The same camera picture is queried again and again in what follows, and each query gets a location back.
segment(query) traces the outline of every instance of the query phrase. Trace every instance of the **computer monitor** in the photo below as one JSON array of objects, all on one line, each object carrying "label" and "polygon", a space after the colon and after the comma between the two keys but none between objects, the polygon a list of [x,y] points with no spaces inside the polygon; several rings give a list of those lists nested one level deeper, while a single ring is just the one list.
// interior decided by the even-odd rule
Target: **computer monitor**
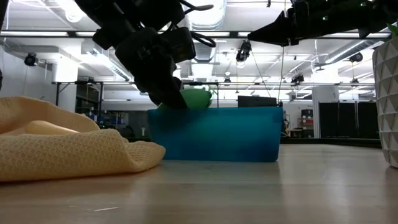
[{"label": "computer monitor", "polygon": [[238,107],[277,106],[277,100],[273,97],[238,96]]}]

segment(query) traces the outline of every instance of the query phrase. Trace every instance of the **cable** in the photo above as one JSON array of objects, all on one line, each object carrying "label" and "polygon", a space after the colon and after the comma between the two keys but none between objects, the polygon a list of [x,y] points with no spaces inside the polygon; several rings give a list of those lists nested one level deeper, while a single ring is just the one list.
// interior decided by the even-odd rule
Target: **cable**
[{"label": "cable", "polygon": [[205,11],[205,10],[212,9],[214,7],[214,5],[194,6],[193,4],[191,4],[185,0],[180,0],[180,3],[183,4],[184,6],[189,7],[193,11]]},{"label": "cable", "polygon": [[[206,10],[214,8],[214,5],[194,6],[193,4],[191,4],[191,3],[189,3],[189,2],[187,2],[185,0],[180,0],[180,2],[184,6],[189,7],[189,9],[184,11],[185,15],[190,13],[190,12],[193,12],[193,11],[206,11]],[[173,27],[178,28],[177,25],[171,24],[170,27],[167,29],[167,31],[172,30]],[[198,34],[198,33],[194,32],[194,31],[191,31],[191,36],[192,36],[193,39],[199,41],[199,43],[204,44],[204,45],[206,45],[208,47],[216,47],[217,46],[216,42],[213,39],[211,39],[209,37],[206,37],[205,35],[201,35],[201,34]]]},{"label": "cable", "polygon": [[280,82],[279,82],[278,100],[277,100],[277,102],[279,102],[280,88],[282,86],[282,79],[284,77],[284,62],[285,62],[285,47],[282,48],[282,68],[280,69]]},{"label": "cable", "polygon": [[25,96],[25,87],[26,87],[26,81],[27,81],[27,70],[29,66],[26,66],[26,71],[25,71],[25,82],[24,82],[24,89],[22,90],[22,96]]},{"label": "cable", "polygon": [[236,94],[238,93],[238,61],[236,61]]},{"label": "cable", "polygon": [[258,66],[258,64],[257,64],[257,60],[256,60],[256,57],[254,56],[253,50],[251,50],[251,54],[253,54],[254,63],[256,63],[256,67],[257,67],[257,70],[259,71],[259,74],[260,74],[262,83],[264,84],[264,86],[265,86],[265,88],[266,88],[266,90],[267,90],[267,93],[268,93],[269,97],[271,97],[271,94],[270,94],[269,91],[268,91],[267,85],[266,85],[266,83],[264,82],[264,78],[262,77],[260,68],[259,68],[259,66]]},{"label": "cable", "polygon": [[194,31],[191,31],[191,36],[195,40],[199,41],[201,44],[204,44],[204,45],[206,45],[208,47],[216,47],[217,46],[216,42],[212,38],[207,37],[205,35],[198,34],[198,33],[194,32]]}]

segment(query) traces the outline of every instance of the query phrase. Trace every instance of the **black cabinet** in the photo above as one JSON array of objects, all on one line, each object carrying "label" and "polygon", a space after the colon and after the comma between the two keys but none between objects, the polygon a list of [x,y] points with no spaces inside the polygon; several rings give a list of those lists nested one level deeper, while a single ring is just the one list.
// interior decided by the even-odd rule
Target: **black cabinet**
[{"label": "black cabinet", "polygon": [[375,102],[319,103],[321,138],[378,139]]},{"label": "black cabinet", "polygon": [[358,103],[358,135],[360,138],[367,139],[380,138],[375,102]]}]

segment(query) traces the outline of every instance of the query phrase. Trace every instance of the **security camera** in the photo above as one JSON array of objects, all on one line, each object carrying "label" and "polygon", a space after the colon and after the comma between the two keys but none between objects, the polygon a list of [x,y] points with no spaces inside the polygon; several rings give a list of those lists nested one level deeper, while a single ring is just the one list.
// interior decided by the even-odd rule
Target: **security camera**
[{"label": "security camera", "polygon": [[39,60],[36,57],[36,53],[28,53],[24,60],[25,65],[30,67],[36,67],[38,62]]}]

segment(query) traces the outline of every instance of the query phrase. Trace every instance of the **white pillar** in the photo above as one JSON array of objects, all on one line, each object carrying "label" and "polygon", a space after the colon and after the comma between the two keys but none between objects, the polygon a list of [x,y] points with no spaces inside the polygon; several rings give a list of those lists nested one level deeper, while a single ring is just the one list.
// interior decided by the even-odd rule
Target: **white pillar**
[{"label": "white pillar", "polygon": [[[61,58],[57,64],[53,64],[53,80],[55,82],[75,82],[78,75],[78,64],[69,58]],[[65,110],[75,112],[76,107],[76,85],[61,85],[58,106]]]}]

